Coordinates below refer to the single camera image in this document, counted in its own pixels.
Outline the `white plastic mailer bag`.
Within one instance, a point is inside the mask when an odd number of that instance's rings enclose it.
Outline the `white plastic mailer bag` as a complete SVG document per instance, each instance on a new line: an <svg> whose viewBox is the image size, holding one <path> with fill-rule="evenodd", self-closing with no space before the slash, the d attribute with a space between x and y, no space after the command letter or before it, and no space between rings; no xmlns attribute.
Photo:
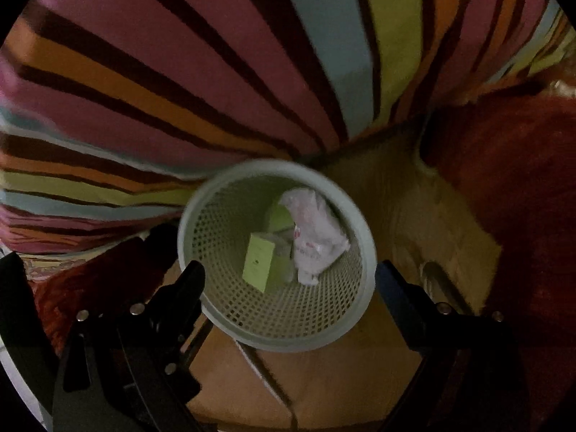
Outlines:
<svg viewBox="0 0 576 432"><path fill-rule="evenodd" d="M298 282L317 286L320 274L351 248L347 233L324 197L313 189L288 190L279 203L295 224L293 260Z"/></svg>

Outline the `green cube box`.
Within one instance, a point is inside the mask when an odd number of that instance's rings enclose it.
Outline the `green cube box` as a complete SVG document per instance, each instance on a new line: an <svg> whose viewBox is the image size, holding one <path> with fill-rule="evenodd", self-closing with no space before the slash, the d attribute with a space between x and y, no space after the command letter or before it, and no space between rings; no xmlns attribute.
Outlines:
<svg viewBox="0 0 576 432"><path fill-rule="evenodd" d="M294 227L294 220L285 206L275 203L269 208L266 213L266 232L293 232Z"/></svg>

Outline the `white mesh waste basket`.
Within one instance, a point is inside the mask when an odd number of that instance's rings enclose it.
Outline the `white mesh waste basket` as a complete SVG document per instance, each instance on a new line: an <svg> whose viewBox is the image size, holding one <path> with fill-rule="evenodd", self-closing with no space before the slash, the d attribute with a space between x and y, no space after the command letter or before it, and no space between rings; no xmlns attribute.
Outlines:
<svg viewBox="0 0 576 432"><path fill-rule="evenodd" d="M282 196L306 190L331 212L347 249L299 281L301 227ZM375 289L376 249L351 197L320 173L295 163L257 160L208 180L188 201L178 234L181 267L203 264L202 310L235 340L273 352L331 344L363 316Z"/></svg>

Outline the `red fluffy rug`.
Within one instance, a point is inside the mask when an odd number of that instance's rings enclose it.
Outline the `red fluffy rug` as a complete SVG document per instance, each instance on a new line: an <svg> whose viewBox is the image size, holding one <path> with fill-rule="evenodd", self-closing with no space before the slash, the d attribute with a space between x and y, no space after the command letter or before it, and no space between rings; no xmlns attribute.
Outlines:
<svg viewBox="0 0 576 432"><path fill-rule="evenodd" d="M349 334L266 354L304 427L527 430L575 403L575 103L542 75L429 112L324 170L405 278L446 276L489 332L458 360L408 349L381 300Z"/></svg>

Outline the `striped colourful bed sheet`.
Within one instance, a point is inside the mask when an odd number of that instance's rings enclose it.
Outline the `striped colourful bed sheet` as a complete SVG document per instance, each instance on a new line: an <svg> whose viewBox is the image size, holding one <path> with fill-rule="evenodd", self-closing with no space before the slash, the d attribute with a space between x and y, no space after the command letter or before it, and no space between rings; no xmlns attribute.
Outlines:
<svg viewBox="0 0 576 432"><path fill-rule="evenodd" d="M1 47L1 241L77 253L202 180L559 63L575 0L29 0Z"/></svg>

